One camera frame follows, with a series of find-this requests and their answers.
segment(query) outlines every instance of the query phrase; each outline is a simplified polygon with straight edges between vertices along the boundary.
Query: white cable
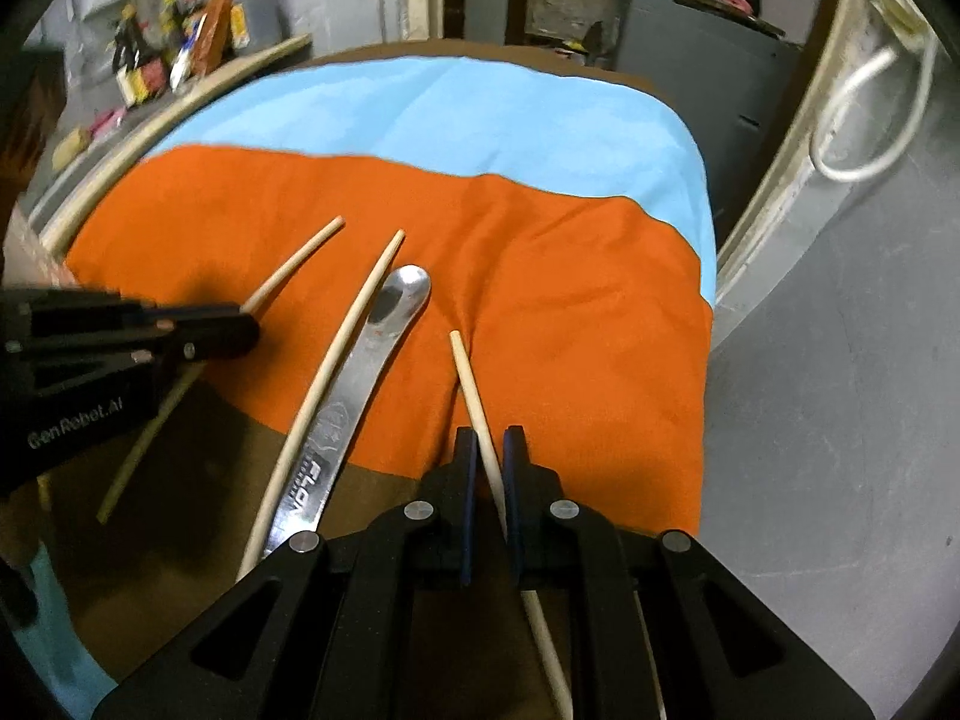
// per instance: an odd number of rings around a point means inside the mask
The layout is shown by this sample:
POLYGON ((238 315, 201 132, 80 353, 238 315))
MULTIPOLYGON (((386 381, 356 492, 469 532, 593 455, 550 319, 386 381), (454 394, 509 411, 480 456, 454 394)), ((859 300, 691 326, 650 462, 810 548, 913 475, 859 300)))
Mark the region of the white cable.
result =
MULTIPOLYGON (((487 474, 493 504, 496 506, 505 541, 507 539, 507 504, 503 494, 503 477, 500 475, 500 464, 496 459, 496 449, 493 447, 487 416, 484 414, 483 403, 480 400, 480 391, 477 389, 476 379, 473 378, 467 348, 457 330, 450 333, 450 346, 453 349, 453 362, 457 367, 457 376, 460 378, 460 388, 464 391, 470 424, 480 443, 480 459, 483 461, 483 470, 487 474)), ((557 712, 563 720, 573 720, 573 699, 570 697, 570 688, 566 684, 563 667, 560 666, 560 657, 557 655, 557 648, 550 635, 550 628, 546 624, 544 607, 541 606, 539 595, 536 594, 536 590, 524 590, 520 592, 520 600, 527 614, 527 622, 530 624, 536 651, 541 657, 557 712)))
POLYGON ((824 130, 830 126, 837 111, 847 103, 848 98, 856 94, 860 87, 868 81, 875 79, 889 68, 901 55, 901 49, 897 45, 889 45, 875 53, 861 67, 851 73, 850 77, 840 85, 840 88, 824 105, 817 121, 814 122, 813 132, 810 133, 810 159, 818 172, 821 172, 830 180, 840 183, 866 181, 880 175, 904 155, 904 151, 920 129, 920 123, 923 122, 923 113, 925 113, 926 104, 930 97, 930 86, 933 84, 933 66, 936 63, 939 47, 940 42, 937 40, 934 31, 930 29, 928 36, 926 36, 925 45, 923 45, 923 55, 920 57, 920 77, 917 79, 917 90, 910 106, 910 113, 904 123, 904 128, 901 129, 887 151, 860 167, 832 167, 824 162, 824 153, 827 151, 827 144, 824 143, 824 130))
POLYGON ((397 250, 403 242, 404 235, 403 230, 397 230, 392 240, 387 244, 380 258, 376 261, 376 265, 373 266, 373 270, 370 271, 370 275, 367 276, 367 280, 360 288, 357 297, 353 299, 353 303, 347 310, 347 315, 344 317, 336 335, 334 335, 333 341, 330 341, 330 347, 323 356, 323 360, 320 361, 320 367, 317 368, 317 373, 310 383, 310 388, 306 391, 304 402, 301 403, 299 410, 296 412, 293 425, 290 426, 286 440, 280 448, 280 456, 277 457, 274 470, 270 475, 267 490, 264 491, 263 498, 260 500, 260 508, 257 510, 256 519, 253 520, 250 535, 247 537, 247 545, 244 547, 243 557, 240 560, 237 581, 247 576, 263 557, 263 545, 270 533, 274 512, 277 510, 277 504, 283 494, 283 486, 290 476, 290 469, 296 461, 296 453, 299 452, 299 447, 304 443, 307 431, 310 429, 310 420, 320 405, 320 400, 323 399, 323 394, 333 378, 333 373, 337 370, 340 357, 344 356, 350 337, 353 335, 361 317, 363 317, 367 304, 370 303, 373 293, 380 286, 380 282, 387 274, 387 269, 390 268, 392 260, 397 255, 397 250))
MULTIPOLYGON (((304 264, 307 257, 318 250, 326 239, 343 226, 344 218, 337 217, 311 237, 310 240, 300 247, 296 253, 291 255, 283 265, 277 268, 263 284, 257 287, 247 302, 240 307, 240 310, 247 314, 255 314, 259 311, 271 293, 286 281, 297 268, 304 264)), ((195 365, 187 367, 186 370, 176 378, 170 391, 163 396, 163 400, 160 401, 160 408, 157 409, 157 416, 144 426, 140 435, 137 436, 136 443, 131 447, 123 463, 121 463, 119 469, 117 469, 117 473, 113 476, 113 481, 110 483, 107 494, 104 495, 104 500, 97 511, 97 519, 101 525, 107 524, 107 519, 113 514, 113 510, 116 508, 120 496, 123 495, 124 490, 126 490, 127 485, 130 483, 131 477, 133 477, 133 471, 136 471, 143 456, 147 454, 147 450, 160 432, 160 428, 162 428, 167 419, 170 418, 171 413, 174 412, 179 402, 184 399, 184 395, 187 394, 187 391, 193 386, 194 382, 200 378, 205 367, 205 362, 196 362, 195 365)))

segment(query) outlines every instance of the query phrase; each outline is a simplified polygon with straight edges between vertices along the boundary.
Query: gray cabinet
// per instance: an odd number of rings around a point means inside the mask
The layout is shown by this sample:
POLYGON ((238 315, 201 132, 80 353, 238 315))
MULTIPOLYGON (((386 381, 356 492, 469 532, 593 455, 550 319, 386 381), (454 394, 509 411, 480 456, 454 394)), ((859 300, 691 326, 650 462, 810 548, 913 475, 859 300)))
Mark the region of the gray cabinet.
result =
POLYGON ((678 0, 610 0, 604 41, 611 69, 649 79, 693 135, 720 245, 750 200, 799 47, 678 0))

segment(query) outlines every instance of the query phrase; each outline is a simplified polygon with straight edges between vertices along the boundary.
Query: screw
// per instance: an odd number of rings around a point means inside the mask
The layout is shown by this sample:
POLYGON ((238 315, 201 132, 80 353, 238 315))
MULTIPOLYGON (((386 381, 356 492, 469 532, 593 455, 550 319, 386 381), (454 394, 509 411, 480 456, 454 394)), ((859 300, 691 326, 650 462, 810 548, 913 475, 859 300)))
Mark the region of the screw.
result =
POLYGON ((290 536, 290 549, 301 555, 305 552, 313 552, 319 543, 320 537, 313 531, 300 531, 290 536))
POLYGON ((407 519, 426 519, 433 514, 433 504, 429 501, 411 501, 403 507, 403 515, 407 519))
POLYGON ((671 552, 686 552, 690 548, 690 536, 683 531, 667 531, 662 541, 671 552))
POLYGON ((550 514, 553 514, 557 519, 573 519, 579 513, 580 507, 573 501, 562 499, 550 504, 550 514))

